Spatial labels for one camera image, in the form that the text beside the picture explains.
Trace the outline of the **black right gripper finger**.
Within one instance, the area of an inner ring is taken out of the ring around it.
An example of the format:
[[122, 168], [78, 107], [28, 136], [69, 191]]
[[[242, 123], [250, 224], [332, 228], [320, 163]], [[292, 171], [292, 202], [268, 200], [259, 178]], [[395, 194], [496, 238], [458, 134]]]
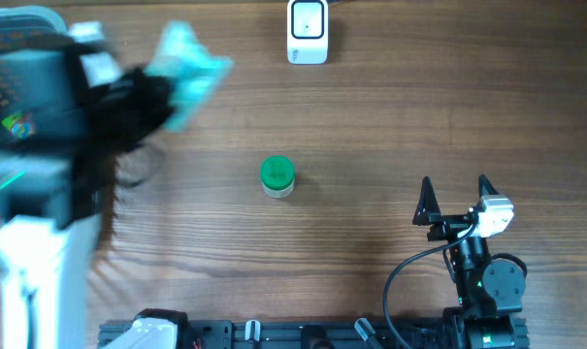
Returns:
[[485, 174], [478, 177], [478, 194], [480, 197], [499, 194]]
[[430, 226], [440, 222], [440, 207], [435, 195], [431, 179], [425, 176], [422, 179], [420, 198], [412, 218], [412, 224], [417, 226]]

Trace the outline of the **teal wet wipes pack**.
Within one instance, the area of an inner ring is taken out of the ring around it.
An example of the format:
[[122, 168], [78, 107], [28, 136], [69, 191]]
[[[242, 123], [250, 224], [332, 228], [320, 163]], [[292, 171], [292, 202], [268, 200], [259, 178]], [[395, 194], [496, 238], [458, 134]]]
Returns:
[[169, 132], [184, 131], [232, 67], [229, 57], [212, 55], [200, 43], [188, 22], [170, 21], [147, 65], [148, 75], [165, 78], [172, 85], [168, 105], [174, 111], [163, 127]]

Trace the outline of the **colourful Haribo candy bag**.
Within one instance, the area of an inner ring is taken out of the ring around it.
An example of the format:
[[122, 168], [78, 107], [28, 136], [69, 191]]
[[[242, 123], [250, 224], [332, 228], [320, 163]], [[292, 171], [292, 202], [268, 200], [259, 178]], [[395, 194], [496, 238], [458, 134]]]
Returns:
[[36, 132], [31, 112], [14, 112], [2, 120], [2, 125], [18, 139], [28, 138]]

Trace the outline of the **green lid jar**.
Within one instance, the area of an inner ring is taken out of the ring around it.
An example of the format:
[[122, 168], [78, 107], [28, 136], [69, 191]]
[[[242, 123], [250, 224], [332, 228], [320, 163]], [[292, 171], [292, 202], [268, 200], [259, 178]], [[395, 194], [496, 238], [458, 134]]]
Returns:
[[260, 179], [265, 193], [276, 199], [289, 196], [295, 186], [295, 168], [285, 156], [268, 157], [262, 164]]

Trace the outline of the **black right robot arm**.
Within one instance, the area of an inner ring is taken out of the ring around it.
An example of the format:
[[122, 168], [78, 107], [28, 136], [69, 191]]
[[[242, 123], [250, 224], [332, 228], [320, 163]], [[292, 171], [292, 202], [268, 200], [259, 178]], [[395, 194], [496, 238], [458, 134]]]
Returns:
[[491, 254], [487, 239], [506, 230], [514, 217], [511, 200], [485, 175], [479, 200], [466, 213], [443, 215], [429, 177], [421, 183], [412, 223], [428, 226], [429, 241], [446, 241], [443, 252], [460, 305], [443, 311], [448, 348], [528, 348], [526, 321], [518, 318], [526, 291], [526, 264], [508, 253]]

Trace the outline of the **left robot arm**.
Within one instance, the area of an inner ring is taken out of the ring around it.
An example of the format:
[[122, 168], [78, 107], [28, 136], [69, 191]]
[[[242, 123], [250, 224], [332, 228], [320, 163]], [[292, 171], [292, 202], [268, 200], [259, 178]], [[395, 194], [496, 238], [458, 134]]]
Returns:
[[0, 53], [30, 136], [0, 143], [0, 300], [7, 348], [81, 348], [86, 275], [102, 228], [109, 161], [172, 113], [170, 79], [141, 67], [95, 83], [95, 48], [30, 46]]

